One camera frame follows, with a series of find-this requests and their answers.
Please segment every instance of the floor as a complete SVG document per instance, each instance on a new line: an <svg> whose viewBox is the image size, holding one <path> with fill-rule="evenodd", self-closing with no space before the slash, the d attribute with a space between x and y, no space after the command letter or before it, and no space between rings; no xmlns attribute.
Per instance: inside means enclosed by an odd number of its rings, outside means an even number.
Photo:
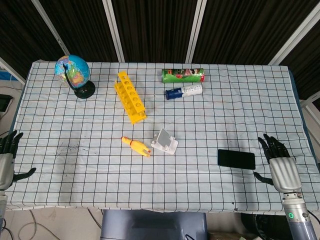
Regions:
<svg viewBox="0 0 320 240"><path fill-rule="evenodd" d="M8 94L14 97L9 111L0 120L0 134L5 133L10 129L12 119L15 115L17 104L21 95L21 84L16 81L0 80L0 94ZM310 106L313 114L316 114L320 119L320 112L313 106ZM314 120L313 115L308 111L303 111L308 130L311 132L311 141L317 155L318 161L320 160L320 145L317 139L320 139L320 131L317 122ZM101 224L102 212L98 209L91 208L92 215ZM61 240L97 240L100 236L100 228L94 222L86 208L58 208L46 207L41 209L32 210L37 223L42 224L48 228ZM29 210L22 211L7 211L5 213L6 227L9 228L14 239L29 240L34 232L35 226L33 218ZM320 237L320 226L318 222L312 217L313 226L315 228L317 237ZM245 233L246 229L241 223L240 214L234 212L223 213L209 213L207 214L207 227L212 232L237 232ZM3 231L0 240L10 240L10 235L7 231ZM40 225L37 225L34 240L56 240L48 230Z"/></svg>

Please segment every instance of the globe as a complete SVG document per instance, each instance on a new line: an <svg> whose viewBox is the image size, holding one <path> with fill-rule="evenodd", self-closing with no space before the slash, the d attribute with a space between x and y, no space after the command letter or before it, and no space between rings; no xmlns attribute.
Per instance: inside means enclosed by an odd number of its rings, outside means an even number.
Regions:
<svg viewBox="0 0 320 240"><path fill-rule="evenodd" d="M66 66L69 81L75 89L82 87L88 82L90 69L86 61L76 55L66 55L56 62L54 68L55 77L63 86L69 86L65 76L64 65Z"/></svg>

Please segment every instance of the green can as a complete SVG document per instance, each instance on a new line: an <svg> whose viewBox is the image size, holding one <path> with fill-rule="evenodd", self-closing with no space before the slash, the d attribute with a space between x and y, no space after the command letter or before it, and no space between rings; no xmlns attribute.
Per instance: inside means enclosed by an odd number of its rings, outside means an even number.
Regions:
<svg viewBox="0 0 320 240"><path fill-rule="evenodd" d="M165 83L198 83L205 80L203 68L162 69L162 82Z"/></svg>

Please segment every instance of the blue bottle cap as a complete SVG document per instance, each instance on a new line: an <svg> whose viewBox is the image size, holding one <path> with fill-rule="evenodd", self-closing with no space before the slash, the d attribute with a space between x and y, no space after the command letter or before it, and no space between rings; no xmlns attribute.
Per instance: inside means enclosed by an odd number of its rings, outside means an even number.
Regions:
<svg viewBox="0 0 320 240"><path fill-rule="evenodd" d="M181 87L171 89L171 90L165 90L165 97L167 100L169 99L176 99L176 98L182 98L182 91Z"/></svg>

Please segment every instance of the black globe base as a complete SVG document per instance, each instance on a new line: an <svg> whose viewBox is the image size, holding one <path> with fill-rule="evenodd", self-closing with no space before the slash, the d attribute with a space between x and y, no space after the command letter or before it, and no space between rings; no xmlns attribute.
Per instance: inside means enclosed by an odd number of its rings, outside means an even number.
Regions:
<svg viewBox="0 0 320 240"><path fill-rule="evenodd" d="M74 94L80 99L87 99L95 93L96 87L92 81L87 81L85 85L76 88Z"/></svg>

